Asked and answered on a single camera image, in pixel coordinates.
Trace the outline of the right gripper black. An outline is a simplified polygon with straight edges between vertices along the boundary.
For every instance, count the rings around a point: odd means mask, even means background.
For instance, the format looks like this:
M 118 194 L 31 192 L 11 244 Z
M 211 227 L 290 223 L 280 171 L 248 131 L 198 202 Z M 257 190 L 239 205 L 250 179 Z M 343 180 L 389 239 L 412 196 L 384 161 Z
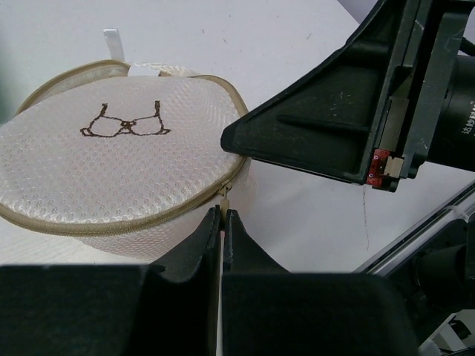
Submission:
M 368 185 L 395 191 L 425 162 L 474 170 L 474 44 L 464 37 L 473 1 L 380 1 L 376 22 L 398 14 L 389 41 L 384 127 Z

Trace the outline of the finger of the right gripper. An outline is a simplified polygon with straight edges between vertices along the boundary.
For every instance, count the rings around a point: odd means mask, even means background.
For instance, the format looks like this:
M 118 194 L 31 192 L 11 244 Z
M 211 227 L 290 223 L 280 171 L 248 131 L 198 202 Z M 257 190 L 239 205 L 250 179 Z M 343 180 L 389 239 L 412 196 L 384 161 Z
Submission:
M 378 1 L 343 47 L 224 129 L 224 151 L 363 185 L 393 74 L 406 1 Z

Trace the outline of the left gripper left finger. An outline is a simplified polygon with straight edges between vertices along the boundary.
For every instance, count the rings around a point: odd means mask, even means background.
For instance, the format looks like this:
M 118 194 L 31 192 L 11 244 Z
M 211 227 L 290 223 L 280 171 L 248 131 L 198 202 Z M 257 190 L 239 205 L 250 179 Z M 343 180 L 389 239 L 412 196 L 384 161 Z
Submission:
M 214 355 L 220 210 L 141 265 L 1 268 L 3 355 Z

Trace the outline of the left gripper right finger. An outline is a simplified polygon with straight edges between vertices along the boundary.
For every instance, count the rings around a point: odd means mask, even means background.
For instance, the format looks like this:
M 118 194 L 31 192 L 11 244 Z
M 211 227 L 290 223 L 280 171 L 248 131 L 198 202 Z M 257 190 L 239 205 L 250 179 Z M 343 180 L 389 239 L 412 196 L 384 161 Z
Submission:
M 416 355 L 418 341 L 389 280 L 361 273 L 292 273 L 225 220 L 225 355 Z

